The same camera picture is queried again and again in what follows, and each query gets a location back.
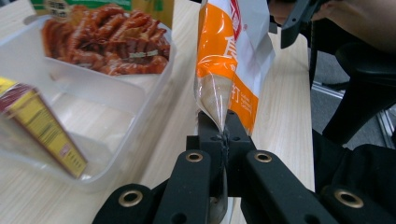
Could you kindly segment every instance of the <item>person's hand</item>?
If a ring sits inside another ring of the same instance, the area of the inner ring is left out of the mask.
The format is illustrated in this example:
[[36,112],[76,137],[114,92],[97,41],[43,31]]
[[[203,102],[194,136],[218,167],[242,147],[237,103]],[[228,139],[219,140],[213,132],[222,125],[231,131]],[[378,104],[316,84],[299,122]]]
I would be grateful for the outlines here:
[[[274,17],[274,20],[278,24],[283,24],[288,18],[289,14],[294,8],[295,3],[285,2],[284,0],[271,0],[268,4],[270,14]],[[331,0],[320,6],[320,10],[315,13],[312,17],[312,21],[318,21],[324,18],[329,18],[334,9],[339,7],[341,4],[340,0]]]

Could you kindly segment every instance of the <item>black chair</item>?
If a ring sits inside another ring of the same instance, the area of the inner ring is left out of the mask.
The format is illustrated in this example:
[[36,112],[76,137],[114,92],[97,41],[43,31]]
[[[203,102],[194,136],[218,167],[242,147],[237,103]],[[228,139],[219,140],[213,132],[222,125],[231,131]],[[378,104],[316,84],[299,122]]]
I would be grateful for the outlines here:
[[396,56],[364,43],[345,44],[335,53],[350,79],[323,135],[343,145],[373,116],[396,104]]

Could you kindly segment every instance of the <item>brass screw hole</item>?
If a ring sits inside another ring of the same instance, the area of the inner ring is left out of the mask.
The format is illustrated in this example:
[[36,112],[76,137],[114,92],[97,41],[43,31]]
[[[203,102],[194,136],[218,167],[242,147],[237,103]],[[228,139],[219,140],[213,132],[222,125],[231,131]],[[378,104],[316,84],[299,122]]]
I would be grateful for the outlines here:
[[142,192],[138,190],[127,190],[119,197],[119,204],[123,207],[132,207],[139,204],[143,199]]
[[272,160],[272,157],[265,153],[257,153],[254,158],[260,162],[270,162]]
[[364,206],[363,200],[349,191],[338,189],[334,193],[334,196],[340,203],[343,203],[346,206],[353,208],[361,208]]
[[203,156],[199,153],[192,152],[186,156],[187,161],[198,162],[201,161]]

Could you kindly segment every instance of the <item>black cable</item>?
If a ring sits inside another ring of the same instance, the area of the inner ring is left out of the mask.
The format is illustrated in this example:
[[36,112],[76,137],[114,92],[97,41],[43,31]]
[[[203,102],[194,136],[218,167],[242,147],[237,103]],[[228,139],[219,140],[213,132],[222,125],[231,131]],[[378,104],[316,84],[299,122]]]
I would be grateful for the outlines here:
[[311,57],[309,59],[309,88],[314,84],[315,72],[317,70],[318,48],[315,37],[316,22],[311,21]]

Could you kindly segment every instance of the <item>chair armrest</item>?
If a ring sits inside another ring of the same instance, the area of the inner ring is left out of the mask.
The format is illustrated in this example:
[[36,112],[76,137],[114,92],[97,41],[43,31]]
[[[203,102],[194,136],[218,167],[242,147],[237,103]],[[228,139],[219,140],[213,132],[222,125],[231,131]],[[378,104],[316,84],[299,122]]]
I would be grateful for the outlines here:
[[364,43],[349,43],[335,52],[335,58],[351,78],[396,86],[396,56]]

